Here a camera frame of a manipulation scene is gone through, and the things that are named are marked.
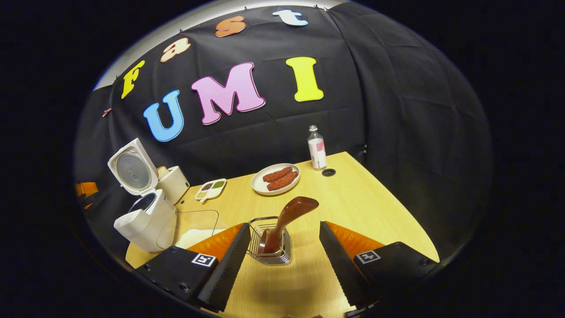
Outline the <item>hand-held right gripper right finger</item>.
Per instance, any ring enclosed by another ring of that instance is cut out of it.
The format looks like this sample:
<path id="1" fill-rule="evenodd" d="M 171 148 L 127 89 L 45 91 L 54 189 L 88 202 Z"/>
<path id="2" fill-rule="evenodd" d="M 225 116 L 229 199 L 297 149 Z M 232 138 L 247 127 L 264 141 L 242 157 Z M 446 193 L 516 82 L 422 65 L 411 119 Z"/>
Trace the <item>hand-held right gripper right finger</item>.
<path id="1" fill-rule="evenodd" d="M 438 266 L 403 242 L 383 244 L 329 221 L 319 239 L 349 305 L 367 307 L 418 287 Z"/>

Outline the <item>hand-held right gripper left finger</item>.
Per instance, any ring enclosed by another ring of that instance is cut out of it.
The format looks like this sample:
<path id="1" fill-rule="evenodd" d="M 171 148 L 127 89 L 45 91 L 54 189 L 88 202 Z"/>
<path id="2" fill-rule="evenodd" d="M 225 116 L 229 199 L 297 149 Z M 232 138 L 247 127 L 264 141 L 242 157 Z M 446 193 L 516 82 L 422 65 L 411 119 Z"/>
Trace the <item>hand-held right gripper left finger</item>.
<path id="1" fill-rule="evenodd" d="M 168 247 L 135 271 L 179 301 L 224 311 L 250 238 L 249 223 L 242 222 L 192 247 Z"/>

